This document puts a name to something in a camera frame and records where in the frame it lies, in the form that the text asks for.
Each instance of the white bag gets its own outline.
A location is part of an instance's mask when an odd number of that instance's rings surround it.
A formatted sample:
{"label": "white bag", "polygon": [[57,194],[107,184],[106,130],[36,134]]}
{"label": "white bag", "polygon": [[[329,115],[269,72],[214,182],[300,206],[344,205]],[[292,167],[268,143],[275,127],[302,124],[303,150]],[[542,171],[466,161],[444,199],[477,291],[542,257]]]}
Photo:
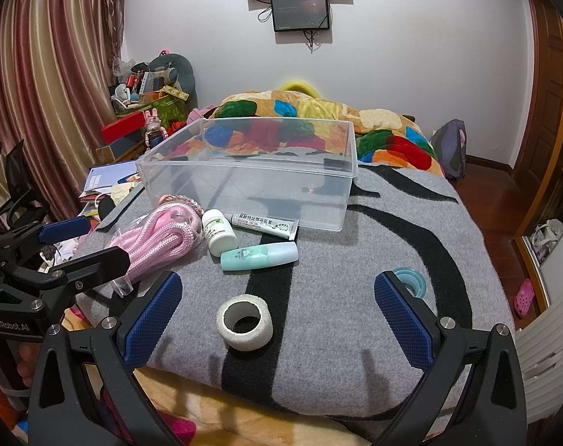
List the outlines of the white bag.
{"label": "white bag", "polygon": [[554,250],[562,233],[563,224],[558,219],[548,219],[545,224],[536,226],[530,241],[539,263],[543,262],[545,257]]}

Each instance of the baseboard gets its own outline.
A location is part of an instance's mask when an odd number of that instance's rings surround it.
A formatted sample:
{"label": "baseboard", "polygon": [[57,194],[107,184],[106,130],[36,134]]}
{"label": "baseboard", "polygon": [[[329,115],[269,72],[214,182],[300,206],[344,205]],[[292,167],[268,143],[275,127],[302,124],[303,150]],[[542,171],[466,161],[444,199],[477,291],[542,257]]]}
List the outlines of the baseboard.
{"label": "baseboard", "polygon": [[475,164],[477,166],[483,166],[485,168],[499,169],[501,171],[506,171],[506,173],[511,174],[512,168],[510,165],[505,163],[499,163],[498,161],[492,161],[491,159],[479,158],[478,156],[467,155],[465,161],[468,164]]}

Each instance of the clear plastic bin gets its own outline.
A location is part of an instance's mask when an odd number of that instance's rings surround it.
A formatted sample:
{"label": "clear plastic bin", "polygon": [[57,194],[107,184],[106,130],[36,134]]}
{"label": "clear plastic bin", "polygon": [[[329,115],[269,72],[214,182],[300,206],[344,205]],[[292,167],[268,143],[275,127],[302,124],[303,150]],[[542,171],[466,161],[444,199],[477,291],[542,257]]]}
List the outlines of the clear plastic bin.
{"label": "clear plastic bin", "polygon": [[341,230],[357,175],[353,124],[297,117],[199,119],[137,161],[152,204],[164,194],[205,210]]}

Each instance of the wooden door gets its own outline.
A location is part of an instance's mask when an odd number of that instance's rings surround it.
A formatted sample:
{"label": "wooden door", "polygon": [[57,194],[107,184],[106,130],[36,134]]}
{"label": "wooden door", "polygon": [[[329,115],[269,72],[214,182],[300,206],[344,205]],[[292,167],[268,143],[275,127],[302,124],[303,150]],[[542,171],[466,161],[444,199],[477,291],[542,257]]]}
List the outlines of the wooden door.
{"label": "wooden door", "polygon": [[549,181],[563,136],[563,21],[549,0],[529,0],[535,35],[533,93],[512,178],[529,201]]}

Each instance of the gray blanket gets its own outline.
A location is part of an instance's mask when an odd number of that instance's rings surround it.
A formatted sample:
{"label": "gray blanket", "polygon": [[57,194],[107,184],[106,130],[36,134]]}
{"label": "gray blanket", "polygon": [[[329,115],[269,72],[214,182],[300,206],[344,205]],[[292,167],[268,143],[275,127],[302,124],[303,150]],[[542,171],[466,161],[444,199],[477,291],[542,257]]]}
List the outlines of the gray blanket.
{"label": "gray blanket", "polygon": [[[114,222],[150,211],[143,190],[129,195],[90,234],[77,256],[104,247]],[[275,241],[237,230],[242,246]],[[438,316],[489,330],[514,330],[508,302],[483,244],[449,182],[434,174],[360,165],[341,232],[300,228],[299,262],[224,274],[206,248],[169,268],[182,277],[182,301],[149,365],[282,410],[344,420],[394,415],[421,371],[409,366],[373,296],[378,273],[407,266],[426,279]],[[144,279],[143,292],[156,274]],[[243,293],[262,297],[274,335],[248,353],[229,349],[216,328],[219,306]],[[132,300],[110,287],[78,296],[93,324]],[[453,407],[463,374],[447,401]]]}

